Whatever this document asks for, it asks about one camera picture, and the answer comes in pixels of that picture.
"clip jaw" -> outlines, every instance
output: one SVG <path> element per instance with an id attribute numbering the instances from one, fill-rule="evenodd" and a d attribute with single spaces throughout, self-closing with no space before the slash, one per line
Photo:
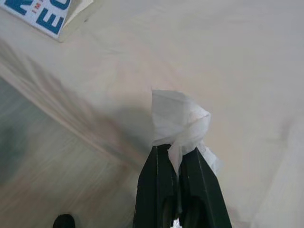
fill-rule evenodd
<path id="1" fill-rule="evenodd" d="M 178 217 L 183 228 L 232 228 L 219 182 L 199 150 L 183 156 L 178 184 L 169 148 L 153 147 L 142 169 L 133 228 L 170 228 Z"/>

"white sheet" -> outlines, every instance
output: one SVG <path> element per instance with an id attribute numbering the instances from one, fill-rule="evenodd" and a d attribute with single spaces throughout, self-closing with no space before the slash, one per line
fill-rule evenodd
<path id="1" fill-rule="evenodd" d="M 107 0 L 64 43 L 0 11 L 0 75 L 137 169 L 152 140 L 151 89 L 184 92 L 213 115 L 205 142 L 224 161 L 233 226 L 300 228 L 303 157 L 290 131 L 304 113 L 303 9 L 300 0 Z"/>

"paper towel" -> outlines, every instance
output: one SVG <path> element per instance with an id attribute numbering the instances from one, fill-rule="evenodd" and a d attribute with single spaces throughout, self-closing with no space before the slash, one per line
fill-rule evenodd
<path id="1" fill-rule="evenodd" d="M 154 125 L 153 146 L 171 144 L 169 159 L 179 173 L 182 156 L 196 147 L 217 174 L 222 162 L 205 146 L 211 114 L 191 98 L 176 91 L 152 91 L 152 119 Z"/>

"blue letter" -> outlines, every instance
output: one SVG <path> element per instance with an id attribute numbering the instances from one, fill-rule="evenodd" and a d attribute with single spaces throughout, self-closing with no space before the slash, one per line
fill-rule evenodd
<path id="1" fill-rule="evenodd" d="M 16 12 L 25 15 L 27 11 L 21 8 L 21 5 L 29 6 L 32 2 L 33 0 L 6 0 L 4 4 Z"/>
<path id="2" fill-rule="evenodd" d="M 56 18 L 56 15 L 52 14 L 49 17 L 49 19 L 47 21 L 45 21 L 43 19 L 45 18 L 47 12 L 48 12 L 48 9 L 44 8 L 42 10 L 41 14 L 39 15 L 38 19 L 36 20 L 36 22 L 39 25 L 41 25 L 41 26 L 45 27 L 46 29 L 50 30 L 51 32 L 54 32 L 55 34 L 58 34 L 64 19 L 63 19 L 63 17 L 60 17 L 57 25 L 52 26 L 52 23 L 54 22 L 54 20 Z"/>
<path id="3" fill-rule="evenodd" d="M 59 9 L 65 10 L 68 5 L 70 4 L 71 0 L 66 0 L 65 4 L 62 4 L 61 2 L 57 1 L 57 0 L 50 0 L 50 2 L 52 3 L 53 6 L 58 7 Z"/>

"floor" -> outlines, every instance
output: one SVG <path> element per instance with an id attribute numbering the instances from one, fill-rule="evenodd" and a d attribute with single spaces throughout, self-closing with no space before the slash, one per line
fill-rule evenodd
<path id="1" fill-rule="evenodd" d="M 132 227 L 138 174 L 75 137 L 0 79 L 2 228 Z"/>

